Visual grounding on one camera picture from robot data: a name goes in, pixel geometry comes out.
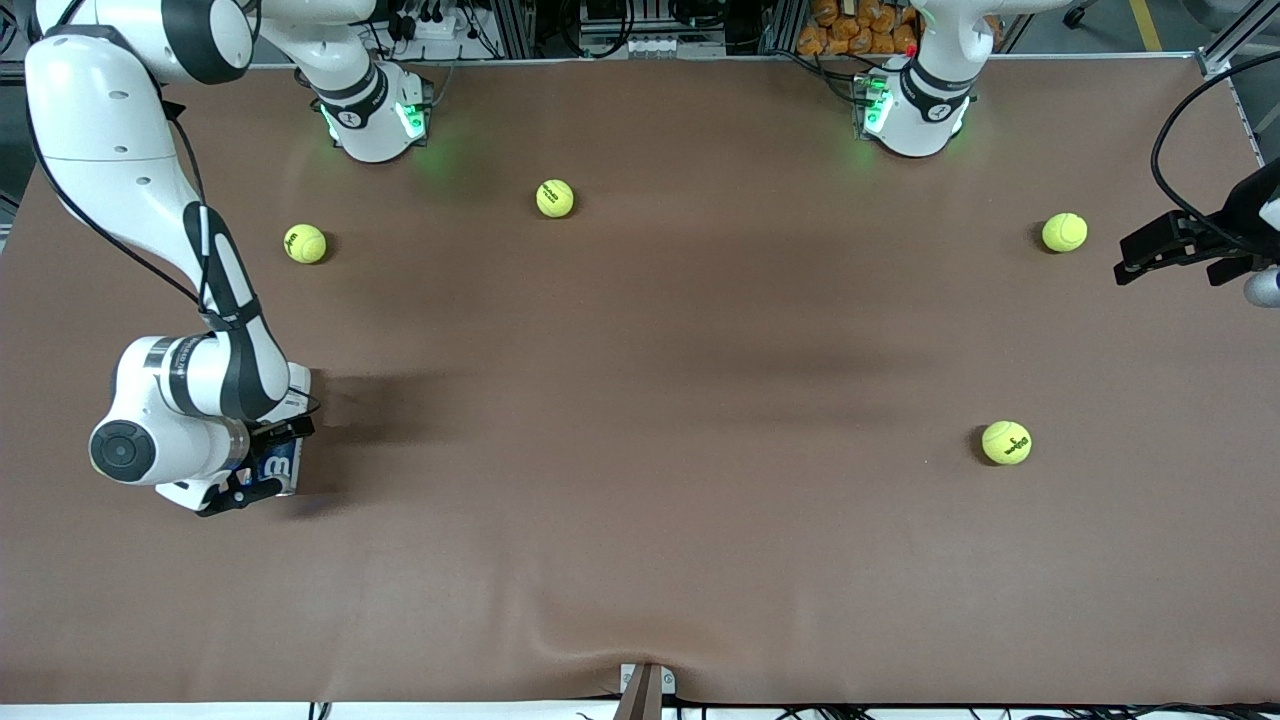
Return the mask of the white and blue tennis can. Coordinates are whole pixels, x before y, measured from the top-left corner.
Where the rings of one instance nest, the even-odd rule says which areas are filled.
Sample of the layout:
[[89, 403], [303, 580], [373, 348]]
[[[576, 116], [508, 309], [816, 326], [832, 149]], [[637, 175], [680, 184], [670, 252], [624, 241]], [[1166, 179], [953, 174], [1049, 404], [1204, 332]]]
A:
[[[259, 423], [276, 421], [293, 416], [311, 416], [314, 419], [317, 401], [310, 393], [312, 384], [311, 370], [296, 363], [289, 363], [288, 369], [289, 388], [285, 398]], [[251, 482], [275, 477], [283, 484], [283, 491], [278, 496], [293, 495], [298, 484], [303, 439], [276, 447], [250, 446], [250, 455], [246, 457], [244, 468], [251, 470]]]

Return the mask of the brown table cover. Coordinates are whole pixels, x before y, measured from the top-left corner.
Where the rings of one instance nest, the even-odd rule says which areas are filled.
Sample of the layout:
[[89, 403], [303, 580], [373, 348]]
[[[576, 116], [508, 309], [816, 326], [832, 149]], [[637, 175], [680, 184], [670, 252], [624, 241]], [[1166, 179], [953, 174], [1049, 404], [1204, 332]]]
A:
[[209, 519], [99, 475], [122, 350], [200, 322], [35, 176], [0, 703], [582, 697], [643, 660], [718, 703], [1280, 701], [1280, 310], [1112, 275], [1199, 78], [998, 59], [902, 160], [788, 61], [462, 67], [376, 167], [288, 72], [172, 90], [317, 433], [296, 497]]

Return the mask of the bag of orange items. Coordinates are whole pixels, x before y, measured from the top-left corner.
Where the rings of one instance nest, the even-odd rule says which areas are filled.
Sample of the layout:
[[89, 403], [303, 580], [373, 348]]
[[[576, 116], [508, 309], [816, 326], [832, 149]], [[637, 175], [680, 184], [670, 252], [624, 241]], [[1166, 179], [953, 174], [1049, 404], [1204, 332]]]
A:
[[908, 0], [808, 0], [795, 53], [913, 55], [925, 22]]

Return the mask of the white power strip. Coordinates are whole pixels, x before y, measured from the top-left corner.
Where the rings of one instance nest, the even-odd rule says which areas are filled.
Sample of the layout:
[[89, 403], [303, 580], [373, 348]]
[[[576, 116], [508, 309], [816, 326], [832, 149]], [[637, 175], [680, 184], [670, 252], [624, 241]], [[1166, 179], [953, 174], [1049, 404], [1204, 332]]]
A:
[[454, 0], [381, 0], [393, 44], [477, 40], [475, 22]]

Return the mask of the white terminal block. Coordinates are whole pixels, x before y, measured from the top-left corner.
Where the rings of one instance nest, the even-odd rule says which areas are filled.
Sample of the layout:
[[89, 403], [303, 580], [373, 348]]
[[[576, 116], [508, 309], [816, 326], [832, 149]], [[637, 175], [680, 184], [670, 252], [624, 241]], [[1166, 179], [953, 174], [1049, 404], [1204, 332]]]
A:
[[609, 53], [616, 42], [614, 35], [582, 35], [579, 40], [588, 55], [616, 60], [712, 60], [730, 54], [721, 35], [698, 32], [634, 35], [620, 49]]

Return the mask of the aluminium frame profile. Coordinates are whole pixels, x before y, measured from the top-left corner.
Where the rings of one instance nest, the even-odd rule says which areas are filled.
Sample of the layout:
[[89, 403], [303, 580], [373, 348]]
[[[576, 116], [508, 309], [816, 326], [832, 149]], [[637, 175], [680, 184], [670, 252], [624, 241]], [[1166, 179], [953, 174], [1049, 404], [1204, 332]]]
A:
[[1280, 0], [1201, 0], [1201, 24], [1213, 36], [1199, 49], [1206, 78], [1225, 72], [1233, 60], [1280, 53]]

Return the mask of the aluminium frame post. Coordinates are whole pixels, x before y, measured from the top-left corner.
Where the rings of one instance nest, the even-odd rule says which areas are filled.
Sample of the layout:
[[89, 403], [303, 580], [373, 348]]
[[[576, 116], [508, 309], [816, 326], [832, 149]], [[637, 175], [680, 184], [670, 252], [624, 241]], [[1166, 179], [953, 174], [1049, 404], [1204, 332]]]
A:
[[760, 0], [762, 31], [758, 41], [759, 54], [777, 51], [794, 53], [799, 35], [805, 27], [809, 0]]
[[532, 58], [538, 0], [490, 0], [500, 38], [502, 55], [508, 60]]

